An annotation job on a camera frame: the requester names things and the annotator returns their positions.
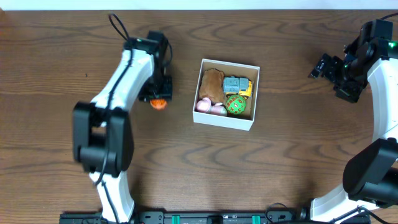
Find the orange patterned ball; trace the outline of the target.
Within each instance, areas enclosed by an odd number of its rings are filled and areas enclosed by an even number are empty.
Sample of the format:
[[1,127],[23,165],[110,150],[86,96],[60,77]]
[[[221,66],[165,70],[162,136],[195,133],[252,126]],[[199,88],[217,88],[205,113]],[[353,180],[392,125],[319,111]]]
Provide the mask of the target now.
[[150,105],[156,110],[164,110],[167,107],[167,101],[164,99],[152,99]]

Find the pink white duck toy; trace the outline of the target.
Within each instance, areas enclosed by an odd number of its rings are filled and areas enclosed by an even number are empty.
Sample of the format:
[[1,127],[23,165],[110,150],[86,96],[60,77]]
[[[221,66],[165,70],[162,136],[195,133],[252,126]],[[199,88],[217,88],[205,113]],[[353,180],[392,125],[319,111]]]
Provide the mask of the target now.
[[227,116],[227,110],[222,103],[212,104],[209,98],[203,98],[196,103],[195,109],[197,112],[213,114],[217,116]]

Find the brown plush toy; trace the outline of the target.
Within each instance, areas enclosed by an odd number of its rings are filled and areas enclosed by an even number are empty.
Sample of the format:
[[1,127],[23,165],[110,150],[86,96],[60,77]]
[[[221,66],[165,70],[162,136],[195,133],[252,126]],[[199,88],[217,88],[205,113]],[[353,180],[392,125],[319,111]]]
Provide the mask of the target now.
[[206,70],[201,79],[199,97],[209,98],[213,104],[224,102],[224,73],[215,68]]

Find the yellow grey toy truck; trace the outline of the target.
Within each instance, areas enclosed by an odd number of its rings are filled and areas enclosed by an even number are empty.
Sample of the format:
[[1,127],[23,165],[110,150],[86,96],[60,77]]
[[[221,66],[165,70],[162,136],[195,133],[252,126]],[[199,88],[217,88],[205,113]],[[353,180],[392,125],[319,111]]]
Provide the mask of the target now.
[[244,77],[225,77],[223,80],[223,93],[229,97],[231,95],[241,95],[245,99],[252,97],[253,82]]

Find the green patterned ball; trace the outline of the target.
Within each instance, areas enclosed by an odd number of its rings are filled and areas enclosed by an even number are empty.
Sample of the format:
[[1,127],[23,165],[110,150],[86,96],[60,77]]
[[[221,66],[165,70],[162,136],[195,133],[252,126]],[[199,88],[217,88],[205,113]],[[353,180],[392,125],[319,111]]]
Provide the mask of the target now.
[[242,114],[246,109],[246,99],[242,95],[231,95],[226,101],[226,110],[229,114]]

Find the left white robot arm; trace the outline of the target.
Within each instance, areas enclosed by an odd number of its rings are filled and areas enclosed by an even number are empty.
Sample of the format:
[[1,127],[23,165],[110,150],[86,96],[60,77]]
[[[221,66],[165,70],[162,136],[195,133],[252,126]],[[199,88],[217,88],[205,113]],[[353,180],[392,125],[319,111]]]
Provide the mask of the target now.
[[82,223],[130,223],[135,203],[127,170],[134,153],[130,110],[136,100],[167,104],[172,79],[165,59],[172,47],[163,35],[126,40],[121,61],[106,86],[89,102],[73,109],[73,156],[88,173],[102,203],[98,218]]

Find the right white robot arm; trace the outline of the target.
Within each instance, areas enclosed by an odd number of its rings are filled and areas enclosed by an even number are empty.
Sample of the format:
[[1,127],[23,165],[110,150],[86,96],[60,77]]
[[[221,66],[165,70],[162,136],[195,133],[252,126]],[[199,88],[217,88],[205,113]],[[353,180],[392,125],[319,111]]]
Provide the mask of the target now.
[[309,219],[341,223],[361,212],[397,205],[397,57],[358,57],[343,67],[361,72],[373,97],[372,143],[347,163],[342,183],[310,203]]

